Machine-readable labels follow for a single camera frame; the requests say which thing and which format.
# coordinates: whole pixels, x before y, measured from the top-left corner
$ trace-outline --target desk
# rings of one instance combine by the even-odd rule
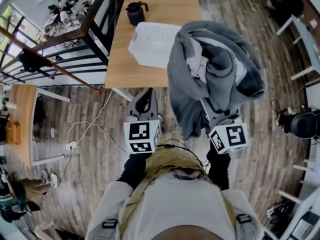
[[[49,16],[49,18],[45,21],[45,23],[44,23],[44,25],[43,25],[42,28],[45,28],[46,26],[54,23],[55,20],[56,20],[56,18],[57,18],[57,16],[58,16],[58,14],[53,14],[53,15],[51,14],[51,15]]]
[[[8,109],[10,115],[6,130],[6,141],[9,149],[29,168],[65,158],[64,155],[58,155],[43,160],[34,160],[32,147],[33,122],[38,94],[70,102],[69,98],[37,88],[36,85],[12,84],[9,102],[16,104],[17,108]],[[18,122],[20,125],[21,141],[19,145],[14,144],[12,141],[12,125],[14,122]]]
[[[148,4],[149,12],[144,11],[146,22],[182,26],[202,19],[198,0],[124,0],[112,41],[104,83],[105,88],[113,88],[128,101],[132,99],[132,95],[122,88],[168,86],[166,69],[139,65],[128,51],[136,27],[129,23],[126,8],[129,3],[138,1]]]
[[[301,71],[298,74],[295,74],[291,77],[291,80],[295,80],[303,75],[311,72],[312,70],[320,73],[320,59],[319,59],[319,47],[317,45],[316,40],[312,36],[312,34],[307,30],[305,24],[303,24],[299,19],[295,16],[291,15],[291,17],[287,20],[287,22],[278,30],[276,33],[278,36],[290,25],[290,23],[294,23],[296,29],[298,30],[300,37],[296,39],[293,44],[295,45],[299,40],[302,40],[306,51],[309,55],[311,66]]]
[[[273,240],[288,240],[292,232],[295,230],[298,222],[300,221],[301,217],[307,213],[308,211],[320,215],[320,187],[315,188],[311,194],[304,198],[299,199],[296,198],[284,191],[278,191],[280,195],[283,197],[295,202],[298,205],[297,210],[295,211],[293,218],[286,228],[285,232],[280,238],[277,238],[269,229],[264,228],[264,231],[273,239]],[[320,228],[320,220],[314,225],[313,229],[309,233],[309,235],[304,238],[305,240],[312,240],[315,234],[317,233],[318,229]]]

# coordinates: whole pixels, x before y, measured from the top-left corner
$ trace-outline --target power strip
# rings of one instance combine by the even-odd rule
[[[75,141],[70,142],[69,144],[65,145],[65,149],[67,151],[73,150],[77,148],[77,143]]]

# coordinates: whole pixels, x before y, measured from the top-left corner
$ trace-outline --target white cable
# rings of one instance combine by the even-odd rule
[[[103,105],[100,113],[99,113],[98,116],[93,120],[92,124],[98,119],[98,117],[100,116],[100,114],[101,114],[102,111],[104,110],[105,106],[108,104],[108,101],[109,101],[110,96],[111,96],[111,94],[112,94],[113,91],[114,91],[114,90],[112,89],[112,90],[111,90],[111,93],[110,93],[110,95],[109,95],[109,97],[108,97],[108,99],[106,100],[106,103]],[[70,133],[70,131],[72,130],[72,128],[73,128],[76,124],[77,124],[77,122],[75,122],[75,123],[71,126],[70,130],[68,131],[68,138],[67,138],[67,140],[66,140],[66,144],[67,144],[67,145],[69,144],[69,133]],[[78,140],[78,142],[77,142],[76,144],[78,144],[79,141],[82,140],[82,138],[85,136],[86,132],[88,131],[88,129],[91,127],[92,124],[90,124],[90,125],[88,126],[88,128],[85,130],[84,134],[82,135],[82,137]]]
[[[88,124],[90,124],[90,125],[89,125],[89,126],[87,127],[87,129],[84,131],[82,137],[76,142],[76,144],[78,144],[78,143],[83,139],[83,137],[86,135],[86,133],[87,133],[87,131],[89,130],[89,128],[90,128],[92,125],[95,125],[95,126],[98,126],[99,129],[100,129],[101,131],[103,131],[103,133],[106,134],[106,135],[110,138],[110,140],[113,142],[114,145],[117,146],[118,149],[122,150],[122,151],[128,156],[128,154],[126,153],[126,151],[125,151],[124,149],[122,149],[121,147],[119,147],[119,146],[116,144],[116,142],[111,138],[111,136],[110,136],[106,131],[104,131],[99,125],[97,125],[96,123],[94,123],[94,122],[98,119],[98,117],[101,115],[101,113],[102,113],[102,111],[104,110],[104,108],[106,107],[106,105],[108,104],[108,101],[109,101],[110,96],[111,96],[111,94],[113,93],[113,91],[114,91],[114,90],[111,90],[111,93],[110,93],[108,99],[106,100],[105,104],[103,105],[100,113],[97,115],[97,117],[96,117],[92,122],[89,122],[89,121],[86,121],[86,120],[85,120],[85,121],[81,121],[81,122],[75,122],[75,123],[71,126],[71,128],[70,128],[69,131],[68,131],[68,136],[67,136],[67,140],[66,140],[66,144],[67,144],[67,145],[69,144],[69,134],[70,134],[70,131],[72,130],[72,128],[73,128],[76,124],[88,123]]]
[[[129,155],[127,154],[127,152],[126,152],[123,148],[119,147],[119,146],[117,145],[117,143],[114,141],[114,139],[111,138],[111,136],[110,136],[105,130],[103,130],[98,124],[92,123],[92,122],[89,122],[89,121],[81,121],[81,122],[75,122],[74,125],[76,125],[76,124],[81,124],[81,123],[88,123],[88,124],[93,125],[93,126],[98,126],[98,128],[99,128],[101,131],[103,131],[103,133],[106,134],[106,135],[110,138],[110,140],[113,142],[114,145],[116,145],[116,147],[117,147],[118,149],[122,150],[123,153],[125,153],[127,156],[129,156]]]

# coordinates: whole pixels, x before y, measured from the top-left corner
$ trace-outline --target white shirt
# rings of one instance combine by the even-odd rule
[[[123,212],[120,210],[120,222]],[[169,228],[182,225],[204,228],[222,239],[236,239],[219,188],[203,179],[180,180],[173,172],[158,177],[148,186],[123,239],[151,240]]]
[[[63,23],[67,23],[69,21],[68,14],[64,10],[60,12],[60,19]]]
[[[63,7],[65,7],[66,2],[64,0],[61,0],[60,2],[58,2],[59,7],[62,9]]]
[[[120,224],[133,191],[125,182],[114,181],[109,184],[91,219],[85,240],[120,240]],[[256,239],[261,240],[264,229],[245,194],[240,190],[227,189],[222,191],[222,195],[232,204],[236,214],[251,216],[257,227]],[[218,187],[209,182],[200,179],[180,180],[169,172],[147,187],[122,239],[151,240],[174,226],[194,225],[224,240],[240,240],[242,235],[236,236],[222,195]],[[115,230],[104,229],[103,222],[111,218],[119,221]]]

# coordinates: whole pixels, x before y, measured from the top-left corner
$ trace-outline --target buckle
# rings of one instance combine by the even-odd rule
[[[239,214],[235,219],[239,222],[240,225],[252,222],[251,216],[248,214]]]
[[[102,223],[103,229],[115,229],[118,221],[115,218],[107,219]]]

